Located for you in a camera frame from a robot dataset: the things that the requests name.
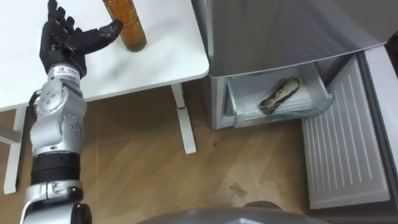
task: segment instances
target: freezer drawer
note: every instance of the freezer drawer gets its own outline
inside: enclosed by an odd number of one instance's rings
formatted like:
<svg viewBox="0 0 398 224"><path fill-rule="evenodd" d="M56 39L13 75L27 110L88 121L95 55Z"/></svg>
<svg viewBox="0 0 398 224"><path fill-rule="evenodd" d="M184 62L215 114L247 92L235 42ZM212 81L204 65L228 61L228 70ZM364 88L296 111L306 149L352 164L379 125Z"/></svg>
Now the freezer drawer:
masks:
<svg viewBox="0 0 398 224"><path fill-rule="evenodd" d="M259 108L260 102L292 77L303 80L298 91L272 114L266 115ZM230 77L227 87L234 114L233 124L237 128L319 114L333 102L333 95L327 92L313 63L259 75Z"/></svg>

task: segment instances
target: table top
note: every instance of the table top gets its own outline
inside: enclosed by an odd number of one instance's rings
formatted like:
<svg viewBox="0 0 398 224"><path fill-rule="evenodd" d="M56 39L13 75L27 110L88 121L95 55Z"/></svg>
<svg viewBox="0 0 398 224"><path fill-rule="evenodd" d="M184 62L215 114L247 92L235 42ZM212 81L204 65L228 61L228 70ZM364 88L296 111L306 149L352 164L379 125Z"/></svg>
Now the table top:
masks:
<svg viewBox="0 0 398 224"><path fill-rule="evenodd" d="M129 52L120 38L86 56L81 89L87 101L204 77L209 63L191 1L134 0L147 45ZM75 24L88 30L111 18L101 0L58 0ZM46 1L7 1L0 7L0 111L27 105L47 81L39 59Z"/></svg>

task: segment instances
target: gray refrigerator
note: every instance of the gray refrigerator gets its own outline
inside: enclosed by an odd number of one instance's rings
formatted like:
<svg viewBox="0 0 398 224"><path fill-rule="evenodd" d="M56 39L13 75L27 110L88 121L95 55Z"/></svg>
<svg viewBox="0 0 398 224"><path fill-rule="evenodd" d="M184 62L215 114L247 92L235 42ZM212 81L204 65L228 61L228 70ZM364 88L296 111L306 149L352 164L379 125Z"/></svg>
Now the gray refrigerator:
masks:
<svg viewBox="0 0 398 224"><path fill-rule="evenodd" d="M398 222L398 79L383 46L395 0L192 0L210 60L213 129L302 119L311 215ZM283 78L304 86L274 114Z"/></svg>

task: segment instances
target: brown bottle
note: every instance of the brown bottle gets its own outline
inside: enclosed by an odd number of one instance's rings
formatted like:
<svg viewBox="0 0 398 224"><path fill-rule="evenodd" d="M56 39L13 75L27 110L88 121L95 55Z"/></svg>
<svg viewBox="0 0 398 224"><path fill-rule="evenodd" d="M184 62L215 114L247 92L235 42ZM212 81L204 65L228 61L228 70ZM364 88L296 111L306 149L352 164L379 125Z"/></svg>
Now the brown bottle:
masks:
<svg viewBox="0 0 398 224"><path fill-rule="evenodd" d="M132 52L142 50L147 39L132 0L104 0L104 3L112 19L119 19L123 22L120 36L127 49Z"/></svg>

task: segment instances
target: robotic arm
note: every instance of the robotic arm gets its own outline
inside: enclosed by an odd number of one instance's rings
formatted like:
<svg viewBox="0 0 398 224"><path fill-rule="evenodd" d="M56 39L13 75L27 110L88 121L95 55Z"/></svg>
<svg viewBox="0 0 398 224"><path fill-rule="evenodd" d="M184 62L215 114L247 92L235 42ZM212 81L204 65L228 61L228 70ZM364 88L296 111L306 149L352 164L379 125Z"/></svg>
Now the robotic arm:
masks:
<svg viewBox="0 0 398 224"><path fill-rule="evenodd" d="M29 103L36 105L37 120L30 132L34 148L31 183L20 224L92 223L89 206L80 203L80 154L87 109L80 80L87 73L85 54L113 42L123 24L113 21L82 32L73 28L72 17L65 20L65 10L55 0L49 1L48 8L40 48L48 81Z"/></svg>

